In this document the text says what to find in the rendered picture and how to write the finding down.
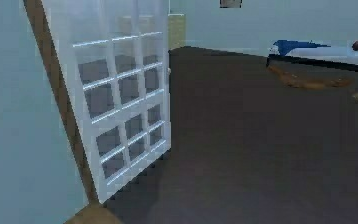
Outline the white glass-paned room door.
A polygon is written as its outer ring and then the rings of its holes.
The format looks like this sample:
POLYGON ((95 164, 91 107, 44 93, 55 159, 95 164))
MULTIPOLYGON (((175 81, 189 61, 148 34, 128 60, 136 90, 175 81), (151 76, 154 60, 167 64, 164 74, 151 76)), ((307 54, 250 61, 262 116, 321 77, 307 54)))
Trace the white glass-paned room door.
POLYGON ((95 192, 171 147, 167 0, 42 0, 95 192))

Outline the blue cloth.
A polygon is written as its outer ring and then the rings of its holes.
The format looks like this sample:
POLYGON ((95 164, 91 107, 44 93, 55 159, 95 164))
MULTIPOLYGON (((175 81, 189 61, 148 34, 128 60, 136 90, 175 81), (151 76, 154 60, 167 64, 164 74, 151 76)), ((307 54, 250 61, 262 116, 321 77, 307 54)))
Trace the blue cloth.
POLYGON ((295 40, 277 40, 273 43, 273 50, 276 50, 280 55, 285 56, 290 51, 297 48, 319 48, 325 47, 325 44, 317 44, 314 42, 304 42, 295 40))

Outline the framed wall picture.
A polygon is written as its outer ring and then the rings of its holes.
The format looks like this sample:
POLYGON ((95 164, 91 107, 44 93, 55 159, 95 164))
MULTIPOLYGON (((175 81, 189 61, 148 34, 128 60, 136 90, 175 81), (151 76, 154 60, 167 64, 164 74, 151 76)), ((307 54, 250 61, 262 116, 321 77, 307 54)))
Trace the framed wall picture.
POLYGON ((243 0, 220 0, 220 8, 241 8, 243 0))

